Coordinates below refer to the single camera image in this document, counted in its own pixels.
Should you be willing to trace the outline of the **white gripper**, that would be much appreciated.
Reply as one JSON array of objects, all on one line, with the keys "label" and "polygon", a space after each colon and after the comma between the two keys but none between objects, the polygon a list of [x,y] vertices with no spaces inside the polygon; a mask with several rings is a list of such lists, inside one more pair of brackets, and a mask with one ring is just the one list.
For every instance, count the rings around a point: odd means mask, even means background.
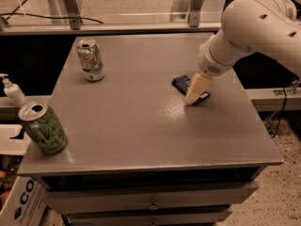
[{"label": "white gripper", "polygon": [[212,76],[220,76],[231,69],[232,64],[217,62],[210,52],[210,43],[206,41],[199,46],[198,66],[203,73],[195,73],[185,95],[185,104],[192,105],[200,95],[213,83]]}]

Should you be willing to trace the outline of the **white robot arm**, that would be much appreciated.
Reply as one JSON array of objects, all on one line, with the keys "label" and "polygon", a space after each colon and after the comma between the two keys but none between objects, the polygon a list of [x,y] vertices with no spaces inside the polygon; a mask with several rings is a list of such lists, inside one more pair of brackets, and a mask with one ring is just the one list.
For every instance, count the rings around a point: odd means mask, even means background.
[{"label": "white robot arm", "polygon": [[301,27],[292,0],[234,0],[223,11],[221,28],[199,46],[198,66],[185,95],[197,101],[219,76],[243,57],[261,53],[289,71],[301,71]]}]

